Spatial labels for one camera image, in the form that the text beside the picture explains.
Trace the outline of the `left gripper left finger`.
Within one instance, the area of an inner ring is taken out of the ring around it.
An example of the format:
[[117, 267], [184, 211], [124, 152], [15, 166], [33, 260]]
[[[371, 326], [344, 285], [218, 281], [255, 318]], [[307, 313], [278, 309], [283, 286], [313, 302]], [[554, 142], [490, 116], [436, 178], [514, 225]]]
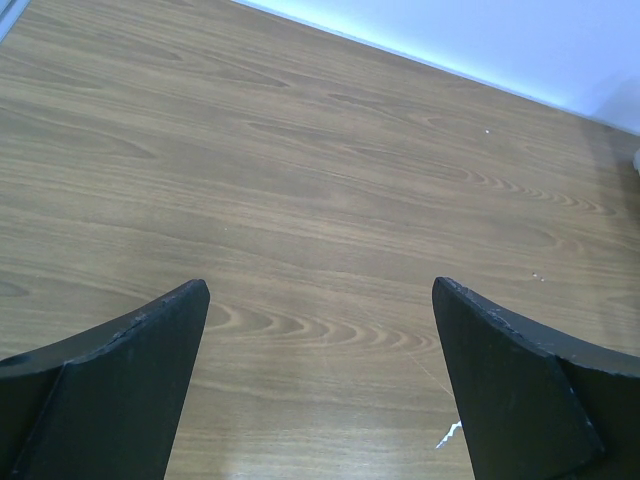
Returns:
[[149, 304], [1, 362], [4, 479], [162, 479], [210, 292]]

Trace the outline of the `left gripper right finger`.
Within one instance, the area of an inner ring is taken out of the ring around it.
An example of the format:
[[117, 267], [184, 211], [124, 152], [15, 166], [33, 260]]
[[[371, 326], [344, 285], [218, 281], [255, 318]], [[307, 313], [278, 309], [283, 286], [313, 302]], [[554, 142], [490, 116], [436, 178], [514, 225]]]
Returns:
[[639, 359], [435, 279], [436, 326], [477, 479], [636, 479]]

